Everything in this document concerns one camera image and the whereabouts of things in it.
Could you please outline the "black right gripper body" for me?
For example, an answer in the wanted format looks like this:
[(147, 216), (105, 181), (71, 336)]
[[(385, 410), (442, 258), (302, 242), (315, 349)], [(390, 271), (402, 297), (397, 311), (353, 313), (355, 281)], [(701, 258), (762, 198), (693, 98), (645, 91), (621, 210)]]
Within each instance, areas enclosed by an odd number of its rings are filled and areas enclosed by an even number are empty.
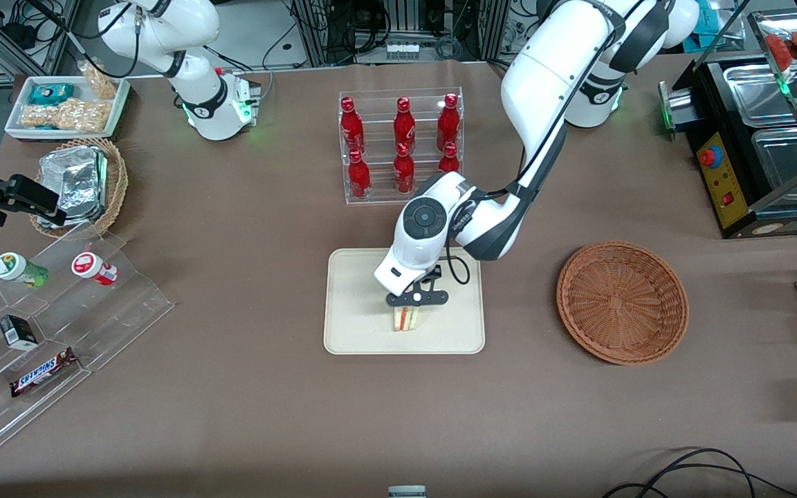
[(60, 226), (62, 210), (58, 201), (57, 193), (23, 174), (13, 174), (6, 181), (0, 179), (0, 227), (6, 223), (6, 212), (25, 212)]

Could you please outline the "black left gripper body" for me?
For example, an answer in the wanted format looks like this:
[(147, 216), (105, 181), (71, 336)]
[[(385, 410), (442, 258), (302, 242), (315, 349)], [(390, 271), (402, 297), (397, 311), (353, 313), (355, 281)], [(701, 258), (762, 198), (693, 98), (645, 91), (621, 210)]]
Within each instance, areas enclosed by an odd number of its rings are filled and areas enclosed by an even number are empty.
[(420, 308), (420, 306), (441, 306), (449, 300), (445, 290), (412, 289), (401, 295), (387, 294), (386, 305), (390, 308)]

